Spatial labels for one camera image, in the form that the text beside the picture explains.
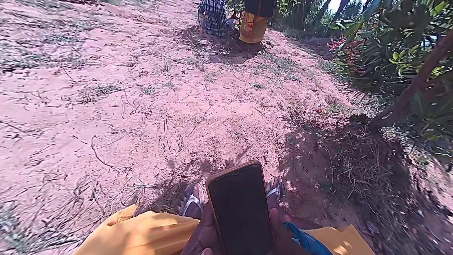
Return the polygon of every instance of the black phone screen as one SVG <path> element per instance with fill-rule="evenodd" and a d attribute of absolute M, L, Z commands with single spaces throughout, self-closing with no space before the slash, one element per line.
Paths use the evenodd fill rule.
<path fill-rule="evenodd" d="M 274 246 L 261 166 L 253 164 L 209 183 L 226 255 L 264 255 Z"/>

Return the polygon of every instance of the checkered shirt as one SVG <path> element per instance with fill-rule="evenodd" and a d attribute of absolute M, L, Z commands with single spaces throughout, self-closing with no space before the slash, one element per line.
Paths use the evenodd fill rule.
<path fill-rule="evenodd" d="M 205 14 L 205 32 L 224 38 L 229 32 L 229 24 L 225 12 L 225 0 L 202 0 L 198 12 Z"/>

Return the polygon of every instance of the brown phone case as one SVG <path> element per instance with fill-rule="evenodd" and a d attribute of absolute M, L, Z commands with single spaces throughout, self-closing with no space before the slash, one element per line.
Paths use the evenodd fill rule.
<path fill-rule="evenodd" d="M 258 164 L 261 169 L 263 169 L 263 166 L 261 165 L 261 163 L 258 161 L 258 160 L 252 160 L 252 161 L 249 161 L 247 163 L 244 163 L 244 164 L 240 164 L 236 167 L 232 167 L 232 168 L 228 168 L 226 170 L 223 170 L 222 172 L 218 172 L 218 173 L 215 173 L 215 174 L 212 174 L 210 175 L 207 180 L 206 180 L 206 192 L 207 192 L 207 197 L 209 198 L 209 201 L 211 200 L 211 195 L 209 194 L 209 184 L 211 183 L 211 181 L 215 180 L 215 179 L 218 179 L 224 175 L 227 175 L 231 172 L 234 172 L 238 169 L 241 169 L 241 168 L 244 168 L 244 167 L 247 167 L 247 166 L 250 166 L 250 165 L 253 165 L 253 164 Z"/>
<path fill-rule="evenodd" d="M 210 175 L 207 180 L 206 180 L 206 192 L 207 192 L 207 196 L 209 198 L 209 201 L 211 201 L 211 194 L 209 194 L 209 184 L 211 183 L 211 181 L 213 180 L 216 180 L 224 175 L 227 175 L 231 172 L 234 172 L 236 170 L 239 170 L 241 168 L 244 168 L 244 167 L 247 167 L 247 166 L 250 166 L 250 165 L 253 165 L 253 164 L 258 164 L 261 168 L 261 176 L 263 178 L 263 187 L 264 187 L 264 195 L 266 196 L 266 187 L 265 187 L 265 184 L 264 184 L 264 174 L 263 174 L 263 166 L 261 165 L 261 163 L 258 161 L 258 160 L 252 160 L 252 161 L 249 161 L 247 163 L 244 163 L 244 164 L 240 164 L 236 167 L 232 167 L 232 168 L 228 168 L 226 170 L 223 170 L 222 172 L 218 172 L 218 173 L 215 173 L 215 174 L 212 174 Z M 219 233 L 219 236 L 220 238 L 222 238 L 222 235 L 220 233 L 220 230 L 219 230 L 219 224 L 217 222 L 217 217 L 215 216 L 215 212 L 214 212 L 214 221 L 216 222 L 216 228 L 217 228 L 217 232 Z"/>

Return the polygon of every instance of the yellow cloth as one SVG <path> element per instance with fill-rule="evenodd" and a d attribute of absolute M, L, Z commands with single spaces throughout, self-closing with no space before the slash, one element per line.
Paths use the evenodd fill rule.
<path fill-rule="evenodd" d="M 183 250 L 199 220 L 147 211 L 136 205 L 116 212 L 83 242 L 74 255 L 169 255 Z"/>
<path fill-rule="evenodd" d="M 261 42 L 264 39 L 266 27 L 267 18 L 243 11 L 239 39 L 248 44 Z"/>
<path fill-rule="evenodd" d="M 137 206 L 116 212 L 83 242 L 74 255 L 170 255 L 186 246 L 199 220 L 147 211 L 132 217 Z M 374 255 L 353 225 L 307 232 L 333 255 Z"/>
<path fill-rule="evenodd" d="M 305 230 L 323 243 L 333 255 L 374 255 L 353 225 L 339 230 L 332 227 Z"/>

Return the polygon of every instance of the dirt ground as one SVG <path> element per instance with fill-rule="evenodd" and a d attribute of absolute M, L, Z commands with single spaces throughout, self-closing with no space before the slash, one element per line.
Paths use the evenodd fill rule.
<path fill-rule="evenodd" d="M 271 29 L 253 47 L 206 38 L 196 1 L 110 3 L 0 2 L 0 251 L 66 254 L 118 209 L 171 212 L 188 183 L 253 159 L 290 213 L 373 246 L 328 195 L 322 138 L 351 98 L 322 60 Z"/>

